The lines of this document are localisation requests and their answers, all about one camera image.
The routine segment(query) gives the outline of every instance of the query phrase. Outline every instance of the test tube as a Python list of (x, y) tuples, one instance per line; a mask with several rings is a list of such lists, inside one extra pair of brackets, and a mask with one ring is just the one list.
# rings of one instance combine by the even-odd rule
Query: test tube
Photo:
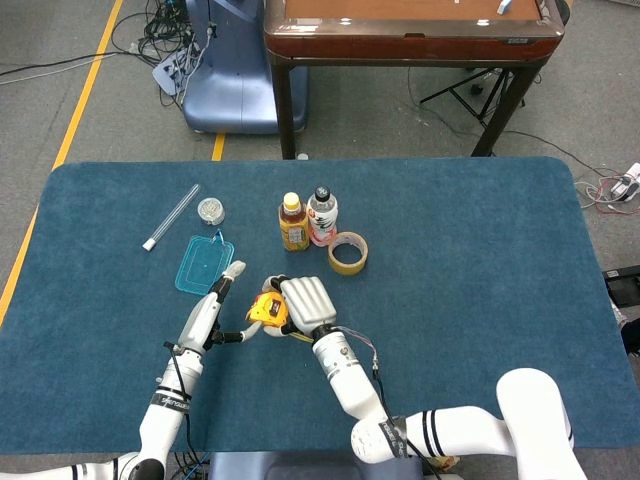
[(189, 203), (191, 202), (191, 200), (193, 200), (193, 197), (196, 196), (199, 190), (200, 185), (197, 183), (193, 187), (191, 187), (189, 193), (182, 197), (182, 200), (180, 200), (178, 204), (173, 208), (173, 210), (171, 210), (171, 213), (167, 215), (167, 218), (165, 218), (164, 221), (158, 226), (158, 228), (156, 228), (156, 231), (151, 234), (149, 239), (144, 242), (142, 248), (144, 248), (147, 252), (150, 252), (153, 247), (156, 246), (158, 240), (160, 240), (162, 236), (167, 232), (167, 230), (169, 230), (169, 227), (173, 225), (173, 222), (176, 221), (176, 218), (178, 218), (184, 211), (184, 209), (187, 208), (187, 205), (189, 205)]

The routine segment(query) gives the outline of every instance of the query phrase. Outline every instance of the tape measure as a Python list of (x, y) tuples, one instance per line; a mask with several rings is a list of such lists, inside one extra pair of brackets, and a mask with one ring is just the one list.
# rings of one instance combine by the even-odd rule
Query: tape measure
[(287, 323), (289, 310), (279, 292), (266, 292), (258, 295), (247, 312), (249, 323), (262, 322), (267, 327), (282, 327)]

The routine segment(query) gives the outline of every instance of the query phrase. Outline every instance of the blue table mat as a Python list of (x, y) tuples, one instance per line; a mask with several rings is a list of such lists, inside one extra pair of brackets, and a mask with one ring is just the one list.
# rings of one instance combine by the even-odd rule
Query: blue table mat
[[(142, 243), (202, 190), (148, 253)], [(325, 249), (282, 248), (282, 195), (329, 185), (338, 227), (369, 243), (344, 277)], [(396, 414), (500, 412), (495, 385), (535, 367), (560, 386), (579, 447), (640, 443), (640, 401), (568, 169), (552, 158), (76, 164), (52, 173), (0, 330), (0, 452), (139, 448), (138, 426), (197, 302), (174, 279), (196, 205), (219, 198), (247, 263), (220, 320), (244, 316), (271, 274), (319, 276), (338, 322), (377, 345)], [(351, 342), (362, 363), (370, 352)], [(260, 334), (216, 346), (192, 409), (196, 448), (348, 449), (342, 412), (308, 344)], [(183, 436), (178, 447), (184, 447)]]

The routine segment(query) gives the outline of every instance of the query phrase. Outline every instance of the black metal leg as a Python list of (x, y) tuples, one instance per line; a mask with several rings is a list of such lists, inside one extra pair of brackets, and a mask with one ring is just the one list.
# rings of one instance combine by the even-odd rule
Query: black metal leg
[(271, 65), (273, 94), (278, 115), (280, 148), (284, 160), (296, 158), (296, 139), (293, 134), (293, 101), (291, 100), (291, 80), (288, 65)]
[(509, 76), (508, 70), (503, 69), (500, 72), (500, 75), (498, 76), (498, 80), (496, 80), (496, 83), (491, 89), (491, 93), (489, 94), (487, 101), (484, 102), (484, 106), (482, 107), (482, 110), (478, 114), (478, 119), (480, 121), (484, 120), (484, 117), (487, 116), (487, 110), (489, 110), (489, 107), (491, 106), (491, 103), (493, 102), (493, 99), (496, 96), (496, 93), (498, 93), (498, 89), (508, 81), (508, 76)]
[(512, 70), (514, 76), (507, 93), (498, 104), (496, 111), (493, 113), (487, 128), (482, 134), (482, 137), (480, 137), (480, 140), (478, 140), (471, 156), (487, 157), (491, 154), (498, 137), (500, 137), (504, 127), (507, 126), (511, 115), (513, 115), (513, 112), (520, 104), (525, 93), (529, 90), (540, 68), (541, 67), (516, 68)]

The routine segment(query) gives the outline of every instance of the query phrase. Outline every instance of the bottle cap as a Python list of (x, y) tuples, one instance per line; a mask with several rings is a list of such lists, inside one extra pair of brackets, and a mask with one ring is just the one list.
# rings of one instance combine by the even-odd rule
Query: bottle cap
[(300, 210), (300, 197), (295, 192), (289, 192), (284, 196), (284, 209), (289, 213), (297, 213)]
[(316, 188), (316, 200), (319, 202), (326, 202), (331, 197), (331, 190), (324, 185)]

